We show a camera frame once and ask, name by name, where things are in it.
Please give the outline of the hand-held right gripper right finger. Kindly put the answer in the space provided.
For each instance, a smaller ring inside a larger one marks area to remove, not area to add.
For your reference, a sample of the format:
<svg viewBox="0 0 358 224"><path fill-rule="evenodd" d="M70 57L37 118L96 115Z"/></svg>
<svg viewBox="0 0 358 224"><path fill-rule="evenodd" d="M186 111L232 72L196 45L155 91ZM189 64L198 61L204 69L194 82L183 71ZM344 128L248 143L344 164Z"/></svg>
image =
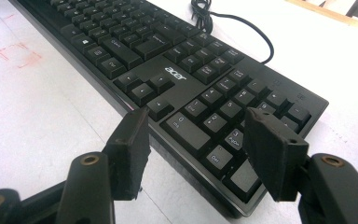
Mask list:
<svg viewBox="0 0 358 224"><path fill-rule="evenodd" d="M296 170L305 163L309 144L269 112L248 107L243 150L275 202L297 196Z"/></svg>

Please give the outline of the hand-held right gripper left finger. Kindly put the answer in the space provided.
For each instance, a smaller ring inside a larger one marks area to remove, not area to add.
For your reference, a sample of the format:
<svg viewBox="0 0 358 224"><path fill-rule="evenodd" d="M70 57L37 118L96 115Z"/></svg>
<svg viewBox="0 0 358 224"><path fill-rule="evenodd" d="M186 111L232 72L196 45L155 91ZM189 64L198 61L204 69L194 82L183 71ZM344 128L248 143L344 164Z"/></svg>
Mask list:
<svg viewBox="0 0 358 224"><path fill-rule="evenodd" d="M137 198L150 152L148 109L138 108L124 116L103 149L115 201Z"/></svg>

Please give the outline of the black computer keyboard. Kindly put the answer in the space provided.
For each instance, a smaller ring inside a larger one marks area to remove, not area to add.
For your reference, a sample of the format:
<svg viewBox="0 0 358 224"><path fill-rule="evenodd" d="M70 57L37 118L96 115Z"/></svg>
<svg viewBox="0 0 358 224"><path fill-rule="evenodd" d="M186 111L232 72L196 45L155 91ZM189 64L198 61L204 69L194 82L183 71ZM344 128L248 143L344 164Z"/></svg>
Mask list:
<svg viewBox="0 0 358 224"><path fill-rule="evenodd" d="M148 0L12 0L237 217L265 195L242 151L248 107L306 135L327 108L305 89Z"/></svg>

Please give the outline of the white board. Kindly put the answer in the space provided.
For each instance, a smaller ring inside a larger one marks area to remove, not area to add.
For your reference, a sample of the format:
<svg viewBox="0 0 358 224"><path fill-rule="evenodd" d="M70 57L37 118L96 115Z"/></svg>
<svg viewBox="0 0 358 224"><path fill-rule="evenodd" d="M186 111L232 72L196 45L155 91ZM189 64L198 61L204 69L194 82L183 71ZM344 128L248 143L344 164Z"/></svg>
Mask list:
<svg viewBox="0 0 358 224"><path fill-rule="evenodd" d="M308 134L311 153L358 170L358 27L285 0L213 0L213 32L313 91L328 107ZM29 197L61 182L73 158L103 148L121 119L111 98L42 30L0 0L0 188ZM234 218L205 199L161 151L143 188L115 205L126 224L299 224L295 203L265 197Z"/></svg>

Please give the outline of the wooden table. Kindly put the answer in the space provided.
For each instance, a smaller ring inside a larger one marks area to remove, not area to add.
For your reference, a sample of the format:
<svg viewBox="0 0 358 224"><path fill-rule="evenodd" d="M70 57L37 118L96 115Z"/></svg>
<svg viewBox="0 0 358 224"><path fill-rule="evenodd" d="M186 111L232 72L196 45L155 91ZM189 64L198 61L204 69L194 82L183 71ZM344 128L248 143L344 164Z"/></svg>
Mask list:
<svg viewBox="0 0 358 224"><path fill-rule="evenodd" d="M358 16L349 15L358 0L285 0L335 21L358 27Z"/></svg>

